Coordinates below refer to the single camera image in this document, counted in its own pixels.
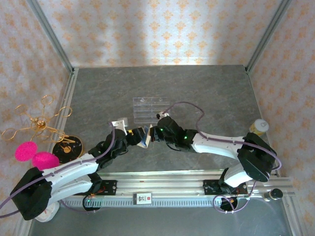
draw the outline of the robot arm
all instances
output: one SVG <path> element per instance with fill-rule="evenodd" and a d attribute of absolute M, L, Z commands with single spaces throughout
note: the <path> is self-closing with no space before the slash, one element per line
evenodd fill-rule
<path fill-rule="evenodd" d="M 269 180 L 275 159 L 260 149 L 240 144 L 251 143 L 276 153 L 256 134 L 248 133 L 245 137 L 222 137 L 203 133 L 211 138 L 206 139 L 197 130 L 184 130 L 168 114 L 160 113 L 157 117 L 160 118 L 157 126 L 151 128 L 152 141 L 165 141 L 167 144 L 175 145 L 180 151 L 214 153 L 240 162 L 224 170 L 219 182 L 223 194 L 231 193 L 233 188 L 251 179 L 261 182 Z"/>
<path fill-rule="evenodd" d="M 126 151 L 127 146 L 137 145 L 144 137 L 142 128 L 126 132 L 123 120 L 115 121 L 113 125 L 116 126 L 114 144 L 110 151 L 100 159 L 95 160 L 95 157 L 102 155 L 109 148 L 113 137 L 112 133 L 107 136 L 104 142 L 100 142 L 88 153 L 72 162 L 44 171 L 32 168 L 26 172 L 11 194 L 34 179 L 49 173 L 54 173 L 54 175 L 32 184 L 12 198 L 25 220 L 34 219 L 55 201 L 82 192 L 96 193 L 100 189 L 102 180 L 96 172 L 110 165 L 113 159 Z M 231 193 L 238 185 L 250 179 L 268 181 L 275 161 L 265 152 L 246 145 L 205 139 L 196 130 L 184 130 L 167 115 L 159 120 L 157 126 L 151 128 L 150 135 L 152 142 L 165 141 L 167 144 L 175 145 L 181 151 L 215 153 L 239 160 L 240 163 L 236 166 L 226 168 L 218 185 L 213 186 L 220 189 L 222 194 Z M 273 151 L 252 133 L 247 134 L 244 138 L 213 135 L 207 135 L 207 137 L 233 141 L 245 140 Z"/>
<path fill-rule="evenodd" d="M 124 121 L 115 121 L 115 139 L 110 151 L 101 157 L 109 147 L 113 138 L 113 132 L 82 157 L 58 167 L 40 171 L 34 167 L 29 169 L 19 183 L 14 187 L 11 195 L 33 180 L 43 178 L 47 174 L 54 173 L 41 181 L 32 184 L 12 198 L 25 220 L 31 220 L 39 216 L 50 204 L 68 196 L 89 192 L 96 193 L 100 189 L 102 179 L 97 171 L 110 165 L 118 155 L 124 153 L 128 146 L 139 143 L 144 135 L 142 128 L 136 128 L 127 133 Z"/>

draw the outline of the orange floral wallpaper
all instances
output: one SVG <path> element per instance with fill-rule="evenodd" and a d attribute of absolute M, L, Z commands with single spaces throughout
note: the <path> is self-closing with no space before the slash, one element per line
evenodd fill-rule
<path fill-rule="evenodd" d="M 293 177 L 301 210 L 315 232 L 315 1 L 294 0 L 280 22 L 251 81 L 270 124 L 270 141 Z"/>
<path fill-rule="evenodd" d="M 281 0 L 39 0 L 73 66 L 246 65 Z"/>
<path fill-rule="evenodd" d="M 27 117 L 14 115 L 14 108 L 24 103 L 31 115 L 39 115 L 41 97 L 52 94 L 57 100 L 68 79 L 67 70 L 26 2 L 2 0 L 0 4 L 0 133 L 9 127 L 28 126 Z M 47 107 L 49 114 L 56 104 Z M 30 167 L 29 162 L 20 163 L 14 158 L 16 147 L 30 137 L 30 133 L 21 132 L 10 142 L 0 138 L 0 202 Z M 10 202 L 0 215 L 15 210 Z M 0 235 L 12 236 L 19 217 L 1 219 Z"/>

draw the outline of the gray table surface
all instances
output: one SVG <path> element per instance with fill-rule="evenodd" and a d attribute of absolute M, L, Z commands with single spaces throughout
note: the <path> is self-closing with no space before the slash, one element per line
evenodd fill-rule
<path fill-rule="evenodd" d="M 159 66 L 80 69 L 71 102 L 73 114 L 65 132 L 83 140 L 85 150 L 109 134 L 109 121 L 127 117 L 133 123 L 133 97 L 167 96 L 190 101 L 206 116 L 202 131 L 221 136 L 245 136 L 260 117 L 250 82 L 241 65 Z M 189 105 L 172 110 L 183 128 L 194 128 L 200 112 Z M 171 151 L 163 143 L 149 149 L 132 147 L 104 172 L 224 169 L 235 160 L 214 154 Z M 211 208 L 107 208 L 82 215 L 61 208 L 47 223 L 33 221 L 29 236 L 288 236 L 281 200 L 251 200 L 244 210 L 225 215 Z"/>
<path fill-rule="evenodd" d="M 279 202 L 255 198 L 235 214 L 207 207 L 108 208 L 83 215 L 61 208 L 47 223 L 34 220 L 29 236 L 289 236 L 283 212 Z"/>
<path fill-rule="evenodd" d="M 83 141 L 85 151 L 105 140 L 109 121 L 127 117 L 133 122 L 134 97 L 169 97 L 171 102 L 189 101 L 204 109 L 203 132 L 220 136 L 245 136 L 260 118 L 257 102 L 242 65 L 157 66 L 79 69 L 65 132 Z M 182 127 L 194 129 L 201 113 L 190 105 L 171 110 Z M 215 154 L 172 151 L 165 143 L 148 149 L 130 147 L 104 172 L 216 170 L 237 163 Z"/>

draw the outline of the pink pom pom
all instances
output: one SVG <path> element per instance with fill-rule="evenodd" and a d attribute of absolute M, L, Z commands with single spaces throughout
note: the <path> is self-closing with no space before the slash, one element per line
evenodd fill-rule
<path fill-rule="evenodd" d="M 34 142 L 25 142 L 18 146 L 15 150 L 15 158 L 18 161 L 28 161 L 37 152 L 37 145 Z"/>
<path fill-rule="evenodd" d="M 37 167 L 40 171 L 59 166 L 59 159 L 46 151 L 37 153 L 31 160 L 33 166 Z"/>

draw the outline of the transparent acrylic piece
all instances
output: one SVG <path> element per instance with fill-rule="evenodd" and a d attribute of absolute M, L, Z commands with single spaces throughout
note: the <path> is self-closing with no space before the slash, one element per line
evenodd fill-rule
<path fill-rule="evenodd" d="M 157 123 L 157 114 L 169 108 L 170 104 L 168 97 L 134 97 L 134 123 Z"/>

